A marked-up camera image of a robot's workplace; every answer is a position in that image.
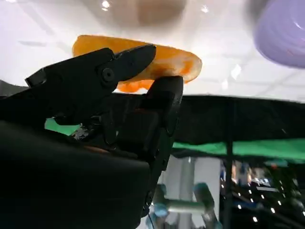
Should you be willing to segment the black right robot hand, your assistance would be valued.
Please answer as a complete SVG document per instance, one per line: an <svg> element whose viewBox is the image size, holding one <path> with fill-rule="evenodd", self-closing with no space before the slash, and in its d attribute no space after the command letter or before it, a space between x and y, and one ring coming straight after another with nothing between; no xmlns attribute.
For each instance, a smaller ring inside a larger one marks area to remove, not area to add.
<svg viewBox="0 0 305 229"><path fill-rule="evenodd" d="M120 130L111 95L154 60L147 44L39 69L0 101L3 229L134 229L166 169L183 78L156 79Z"/></svg>

